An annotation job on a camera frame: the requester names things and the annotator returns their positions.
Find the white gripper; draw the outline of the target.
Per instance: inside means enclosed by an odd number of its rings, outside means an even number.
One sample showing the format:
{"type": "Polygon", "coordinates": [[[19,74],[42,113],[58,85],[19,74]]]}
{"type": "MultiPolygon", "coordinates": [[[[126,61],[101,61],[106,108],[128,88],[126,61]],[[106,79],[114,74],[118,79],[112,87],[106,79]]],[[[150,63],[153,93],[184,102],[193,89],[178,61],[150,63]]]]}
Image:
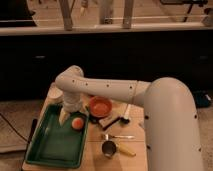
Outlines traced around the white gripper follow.
{"type": "Polygon", "coordinates": [[[59,123],[64,124],[69,118],[69,113],[77,112],[82,107],[82,101],[79,93],[64,93],[63,108],[60,111],[59,123]]]}

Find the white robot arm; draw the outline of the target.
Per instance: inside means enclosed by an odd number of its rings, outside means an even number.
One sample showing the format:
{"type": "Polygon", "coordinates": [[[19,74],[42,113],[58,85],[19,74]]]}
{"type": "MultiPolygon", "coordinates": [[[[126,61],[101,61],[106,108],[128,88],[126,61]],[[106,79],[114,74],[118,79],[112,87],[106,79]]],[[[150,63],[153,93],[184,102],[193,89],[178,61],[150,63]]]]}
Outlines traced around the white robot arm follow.
{"type": "Polygon", "coordinates": [[[153,82],[86,78],[71,66],[55,79],[63,91],[63,108],[80,109],[82,93],[144,109],[148,171],[204,171],[198,114],[189,88],[164,77],[153,82]]]}

